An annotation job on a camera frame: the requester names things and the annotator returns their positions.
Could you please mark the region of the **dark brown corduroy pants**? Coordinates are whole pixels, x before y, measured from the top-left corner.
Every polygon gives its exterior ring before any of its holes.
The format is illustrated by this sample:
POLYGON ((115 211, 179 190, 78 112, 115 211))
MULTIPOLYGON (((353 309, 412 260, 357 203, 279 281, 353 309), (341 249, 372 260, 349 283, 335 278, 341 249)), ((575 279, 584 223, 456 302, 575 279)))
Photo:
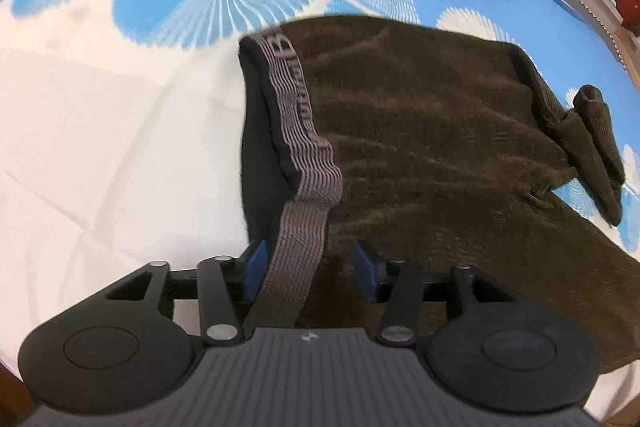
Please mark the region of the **dark brown corduroy pants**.
POLYGON ((556 190, 623 218, 625 170, 600 91, 555 98, 528 55, 365 16, 241 40, 242 201, 267 276, 246 329, 369 326, 358 239, 435 270, 474 265, 593 335, 603 367, 639 356, 639 265, 556 190))

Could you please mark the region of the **blue white patterned bed sheet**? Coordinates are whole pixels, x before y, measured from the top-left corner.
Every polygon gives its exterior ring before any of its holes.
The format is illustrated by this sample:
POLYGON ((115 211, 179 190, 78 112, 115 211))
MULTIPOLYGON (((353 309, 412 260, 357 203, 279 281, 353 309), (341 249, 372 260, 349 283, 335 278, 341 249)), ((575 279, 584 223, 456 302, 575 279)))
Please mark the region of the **blue white patterned bed sheet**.
POLYGON ((296 20, 365 16, 519 46, 564 107, 597 88, 625 170, 618 225, 584 184, 556 195, 639 264, 639 95, 580 0, 1 0, 1 365, 35 402, 29 426, 594 426, 583 405, 499 413, 440 385, 369 326, 256 327, 209 347, 163 399, 66 412, 34 398, 18 351, 42 323, 151 261, 193 269, 250 239, 241 40, 296 20))

